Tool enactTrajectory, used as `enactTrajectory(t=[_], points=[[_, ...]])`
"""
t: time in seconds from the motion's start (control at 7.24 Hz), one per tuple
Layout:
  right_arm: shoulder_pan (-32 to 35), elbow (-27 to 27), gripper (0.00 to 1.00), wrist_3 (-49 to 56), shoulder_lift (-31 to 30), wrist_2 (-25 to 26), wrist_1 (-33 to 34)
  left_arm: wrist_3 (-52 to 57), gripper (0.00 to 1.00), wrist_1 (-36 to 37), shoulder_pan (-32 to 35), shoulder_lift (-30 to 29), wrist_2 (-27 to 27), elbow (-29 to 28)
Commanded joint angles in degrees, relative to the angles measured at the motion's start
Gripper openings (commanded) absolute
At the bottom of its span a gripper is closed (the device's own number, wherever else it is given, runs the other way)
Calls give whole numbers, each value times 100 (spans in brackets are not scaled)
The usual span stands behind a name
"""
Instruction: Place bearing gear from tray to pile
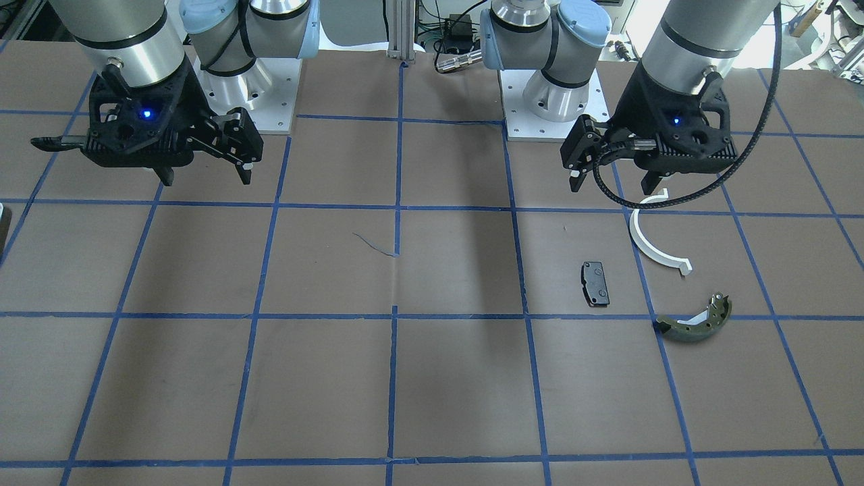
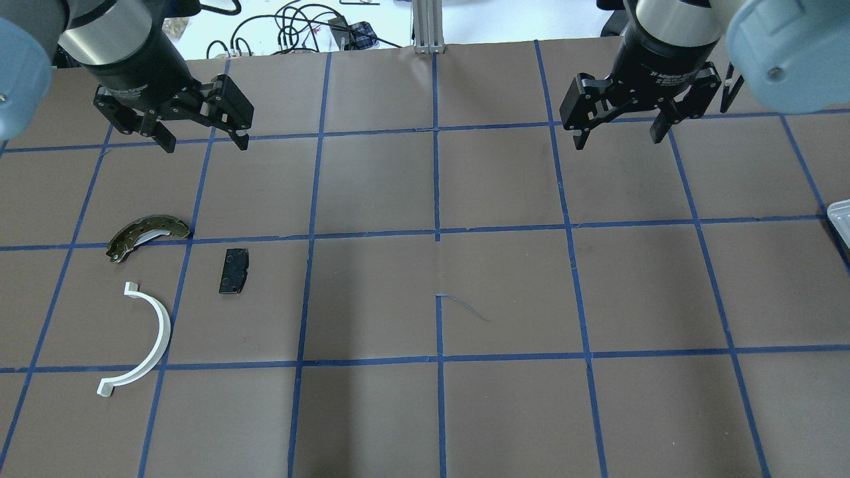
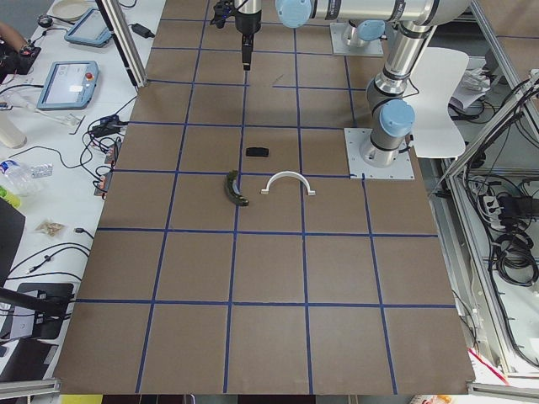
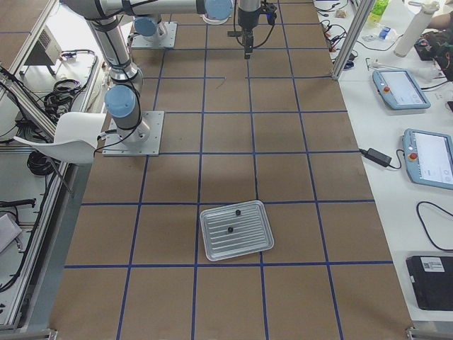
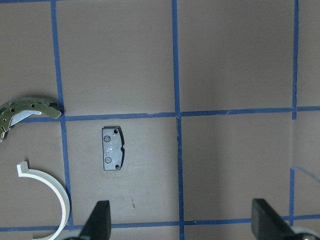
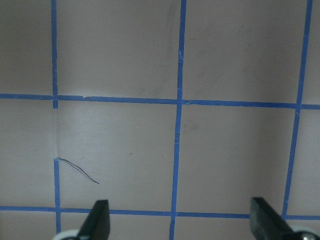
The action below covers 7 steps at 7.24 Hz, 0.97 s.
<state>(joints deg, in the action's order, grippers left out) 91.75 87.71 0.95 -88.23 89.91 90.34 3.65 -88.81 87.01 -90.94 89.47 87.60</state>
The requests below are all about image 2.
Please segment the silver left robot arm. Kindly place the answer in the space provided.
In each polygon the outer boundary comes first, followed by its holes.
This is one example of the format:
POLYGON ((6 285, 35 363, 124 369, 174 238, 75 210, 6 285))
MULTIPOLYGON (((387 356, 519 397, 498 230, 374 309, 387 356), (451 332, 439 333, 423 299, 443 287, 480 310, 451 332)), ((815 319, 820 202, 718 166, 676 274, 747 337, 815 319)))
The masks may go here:
POLYGON ((97 79, 93 105, 120 134, 152 139, 167 153, 168 121, 193 121, 249 145, 254 108, 225 74, 203 84, 143 1, 3 1, 2 140, 20 136, 67 52, 97 79))

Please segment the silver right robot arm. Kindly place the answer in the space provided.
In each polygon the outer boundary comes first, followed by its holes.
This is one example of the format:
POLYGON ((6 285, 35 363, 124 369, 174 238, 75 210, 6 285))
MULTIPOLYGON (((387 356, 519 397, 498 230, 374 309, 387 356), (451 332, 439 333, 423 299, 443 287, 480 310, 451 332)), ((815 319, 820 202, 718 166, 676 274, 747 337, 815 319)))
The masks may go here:
POLYGON ((810 113, 848 102, 847 1, 622 1, 628 21, 610 75, 580 73, 560 106, 583 149, 626 113, 657 112, 659 143, 701 118, 717 92, 725 112, 743 85, 765 107, 810 113))

